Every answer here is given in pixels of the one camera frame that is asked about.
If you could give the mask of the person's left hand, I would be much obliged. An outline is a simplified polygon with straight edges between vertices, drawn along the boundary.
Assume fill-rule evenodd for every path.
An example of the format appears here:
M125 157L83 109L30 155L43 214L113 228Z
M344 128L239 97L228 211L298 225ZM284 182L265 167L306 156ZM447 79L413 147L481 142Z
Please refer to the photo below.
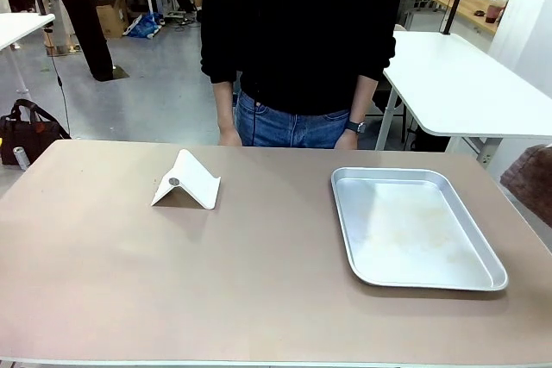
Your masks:
M358 134L346 129L335 144L336 150L356 150L358 148Z

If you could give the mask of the person's right hand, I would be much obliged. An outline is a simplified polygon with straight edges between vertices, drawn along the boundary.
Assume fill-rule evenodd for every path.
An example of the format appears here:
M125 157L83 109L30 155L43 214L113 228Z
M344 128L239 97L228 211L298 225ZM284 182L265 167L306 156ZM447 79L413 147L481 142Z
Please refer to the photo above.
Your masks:
M218 145L241 147L242 139L234 127L220 128Z

